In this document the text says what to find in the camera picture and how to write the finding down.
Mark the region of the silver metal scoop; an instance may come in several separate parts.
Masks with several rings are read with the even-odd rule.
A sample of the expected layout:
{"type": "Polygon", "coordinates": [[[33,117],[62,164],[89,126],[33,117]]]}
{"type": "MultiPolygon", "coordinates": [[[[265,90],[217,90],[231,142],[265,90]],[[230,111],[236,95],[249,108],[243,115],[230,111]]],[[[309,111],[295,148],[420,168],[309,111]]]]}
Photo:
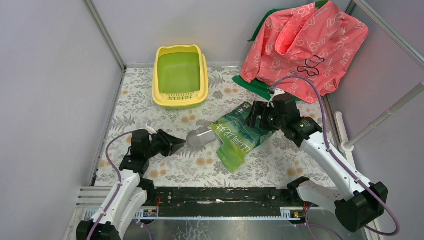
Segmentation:
{"type": "Polygon", "coordinates": [[[217,139],[214,131],[209,128],[197,129],[187,134],[186,140],[192,147],[199,148],[217,139]]]}

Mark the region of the green litter bag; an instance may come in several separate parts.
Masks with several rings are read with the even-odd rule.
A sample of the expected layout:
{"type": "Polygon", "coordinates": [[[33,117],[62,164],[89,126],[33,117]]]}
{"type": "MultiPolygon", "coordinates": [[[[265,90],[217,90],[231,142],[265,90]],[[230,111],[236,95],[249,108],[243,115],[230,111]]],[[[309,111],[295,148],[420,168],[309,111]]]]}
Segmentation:
{"type": "Polygon", "coordinates": [[[245,124],[251,110],[252,104],[245,101],[209,126],[222,142],[217,155],[232,173],[242,165],[247,154],[274,134],[273,131],[250,128],[245,124]]]}

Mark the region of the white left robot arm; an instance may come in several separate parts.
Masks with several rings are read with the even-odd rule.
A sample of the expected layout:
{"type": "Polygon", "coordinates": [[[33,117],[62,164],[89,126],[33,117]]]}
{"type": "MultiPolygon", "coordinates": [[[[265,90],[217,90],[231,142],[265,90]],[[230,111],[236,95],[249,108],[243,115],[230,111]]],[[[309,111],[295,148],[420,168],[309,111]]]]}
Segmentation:
{"type": "Polygon", "coordinates": [[[149,160],[171,156],[177,147],[162,129],[139,129],[130,135],[122,162],[112,165],[118,179],[94,215],[77,225],[78,240],[122,240],[139,208],[155,200],[153,182],[143,178],[149,160]]]}

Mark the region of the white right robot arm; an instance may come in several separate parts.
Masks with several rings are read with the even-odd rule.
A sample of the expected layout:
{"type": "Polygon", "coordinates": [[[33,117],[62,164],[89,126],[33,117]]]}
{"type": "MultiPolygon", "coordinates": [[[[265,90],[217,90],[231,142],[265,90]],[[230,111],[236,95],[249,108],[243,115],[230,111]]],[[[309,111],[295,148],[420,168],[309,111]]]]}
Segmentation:
{"type": "Polygon", "coordinates": [[[388,189],[372,183],[335,150],[325,127],[311,117],[302,117],[295,99],[275,93],[268,102],[254,101],[241,127],[248,130],[282,131],[284,136],[312,157],[335,183],[333,190],[300,177],[287,185],[294,204],[308,202],[335,214],[341,225],[356,232],[388,211],[388,189]]]}

